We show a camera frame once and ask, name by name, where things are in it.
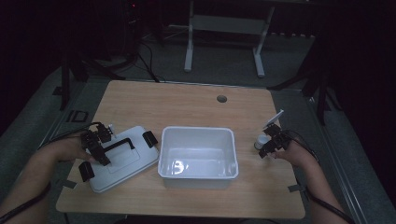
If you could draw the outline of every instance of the round hole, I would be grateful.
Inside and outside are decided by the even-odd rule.
[[[226,102],[227,102],[227,97],[224,96],[224,95],[219,95],[219,96],[218,96],[218,101],[219,101],[220,103],[226,103]]]

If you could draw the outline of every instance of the forearm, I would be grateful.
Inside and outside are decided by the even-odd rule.
[[[326,176],[323,174],[320,166],[314,162],[303,167],[306,179],[306,186],[313,196],[321,199],[323,202],[343,211],[343,208],[335,198],[327,182]],[[310,210],[312,214],[312,223],[346,223],[342,218],[329,211],[322,205],[313,202],[310,199]]]
[[[0,216],[39,195],[50,182],[57,161],[48,155],[47,150],[40,150],[28,161],[12,191],[2,202]],[[8,223],[23,223],[26,220],[30,223],[44,223],[47,216],[42,211],[48,211],[46,198],[13,217]]]

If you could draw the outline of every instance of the wooden table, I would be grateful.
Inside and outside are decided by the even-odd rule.
[[[218,102],[219,95],[227,97]],[[300,192],[291,165],[261,159],[253,144],[276,114],[267,90],[170,83],[111,81],[93,121],[114,124],[116,133],[140,125],[159,140],[166,126],[226,127],[233,130],[239,176],[227,189],[167,189],[157,165],[114,189],[94,193],[83,183],[77,161],[57,202],[61,212],[189,217],[302,218]]]

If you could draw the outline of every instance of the gray floor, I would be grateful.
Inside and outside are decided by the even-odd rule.
[[[296,74],[298,67],[313,39],[304,37],[285,38],[271,35],[267,37],[262,52],[266,76],[257,78],[251,48],[224,45],[230,39],[212,34],[198,34],[194,48],[192,71],[185,73],[186,51],[185,32],[170,29],[165,46],[159,46],[151,36],[144,38],[153,52],[152,71],[161,80],[168,82],[189,82],[215,85],[232,85],[265,88],[278,84]],[[255,39],[245,42],[253,43]],[[149,49],[141,46],[143,58],[149,62]],[[150,80],[138,61],[135,66],[121,69],[117,73],[128,80]],[[72,129],[78,125],[66,122],[71,110],[89,112],[87,122],[99,104],[108,79],[91,71],[87,83],[72,82],[73,101],[65,111],[59,111],[59,96],[51,95],[60,85],[60,69],[51,74],[30,102],[0,139],[0,176],[2,179],[0,197],[3,200],[15,178],[21,171],[41,141],[56,131]],[[280,122],[284,129],[300,133],[309,145],[316,150],[322,168],[332,185],[334,194],[346,211],[357,223],[394,223],[395,209],[382,189],[367,160],[356,134],[354,134],[345,114],[332,108],[325,113],[326,126],[321,126],[315,117],[315,97],[307,99],[299,90],[304,82],[291,85],[283,91],[273,91],[276,109],[284,109]],[[67,177],[70,164],[61,163],[53,182]],[[304,183],[301,171],[295,170],[296,177]],[[65,223],[64,215],[55,209],[57,197],[62,187],[55,186],[51,191],[49,223]],[[307,215],[301,220],[279,220],[278,223],[309,223],[306,199],[303,197]],[[122,215],[107,214],[68,214],[71,223],[113,223]],[[271,220],[249,219],[244,223],[273,223]]]

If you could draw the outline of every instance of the white plastic bin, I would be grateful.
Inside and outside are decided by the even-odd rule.
[[[230,129],[169,126],[162,140],[158,173],[168,188],[225,189],[238,176]]]

